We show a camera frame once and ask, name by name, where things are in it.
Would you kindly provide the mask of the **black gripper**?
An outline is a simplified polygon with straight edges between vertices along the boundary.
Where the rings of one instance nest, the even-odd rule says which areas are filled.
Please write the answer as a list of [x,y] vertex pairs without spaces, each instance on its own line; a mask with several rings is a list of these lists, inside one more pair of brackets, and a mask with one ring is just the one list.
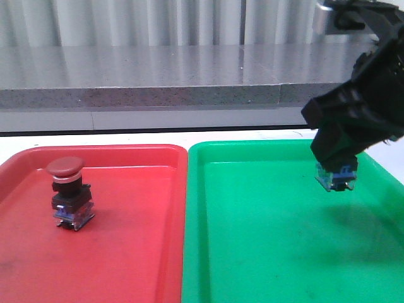
[[317,129],[311,150],[328,172],[340,170],[375,143],[402,138],[403,25],[360,55],[348,81],[310,99],[302,116]]

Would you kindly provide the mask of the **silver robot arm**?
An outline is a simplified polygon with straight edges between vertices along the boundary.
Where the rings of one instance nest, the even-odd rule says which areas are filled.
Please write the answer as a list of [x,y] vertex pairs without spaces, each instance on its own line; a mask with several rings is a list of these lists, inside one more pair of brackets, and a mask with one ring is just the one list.
[[301,113],[324,170],[336,172],[366,148],[403,137],[403,11],[376,1],[325,1],[336,30],[368,29],[378,42],[356,60],[351,78],[308,101]]

